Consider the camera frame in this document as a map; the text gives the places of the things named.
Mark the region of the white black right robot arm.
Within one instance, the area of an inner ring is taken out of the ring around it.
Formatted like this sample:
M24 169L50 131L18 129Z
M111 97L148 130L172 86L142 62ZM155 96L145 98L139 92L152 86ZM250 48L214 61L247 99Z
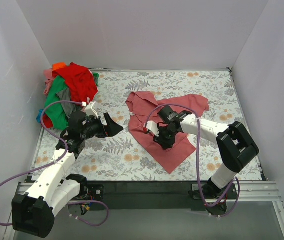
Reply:
M188 107L183 106L180 113L172 110L172 107L173 104L156 107L161 122L147 119L144 132L151 133L153 141L164 150L173 147L178 133L195 135L198 141L204 138L217 145L222 164L205 184L197 183L197 192L202 199L223 198L236 175L259 154L259 148L238 121L232 124L217 123L200 118Z

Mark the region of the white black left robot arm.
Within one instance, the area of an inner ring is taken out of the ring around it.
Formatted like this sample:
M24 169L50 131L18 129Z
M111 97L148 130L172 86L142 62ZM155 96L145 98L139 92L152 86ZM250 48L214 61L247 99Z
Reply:
M82 111L71 114L68 127L60 134L53 153L52 165L45 168L37 181L12 200L12 226L19 232L45 238L51 232L56 215L71 200L92 200L86 177L67 175L90 138L109 138L123 131L109 116L106 124L95 115Z

